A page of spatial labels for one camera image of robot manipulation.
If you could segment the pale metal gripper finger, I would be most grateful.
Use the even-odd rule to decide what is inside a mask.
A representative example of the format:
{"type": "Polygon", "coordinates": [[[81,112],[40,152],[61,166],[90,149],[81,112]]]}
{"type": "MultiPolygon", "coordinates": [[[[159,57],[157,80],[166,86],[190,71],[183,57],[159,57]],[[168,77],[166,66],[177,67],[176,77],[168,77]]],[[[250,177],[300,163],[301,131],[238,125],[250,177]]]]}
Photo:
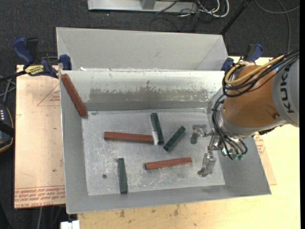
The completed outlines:
{"type": "Polygon", "coordinates": [[[208,151],[204,154],[203,157],[203,166],[197,172],[200,177],[205,177],[213,173],[214,165],[216,163],[216,158],[213,155],[212,151],[208,151]]]}
{"type": "Polygon", "coordinates": [[[193,125],[192,126],[192,135],[190,136],[191,144],[196,144],[198,137],[205,137],[208,135],[207,125],[193,125]]]}

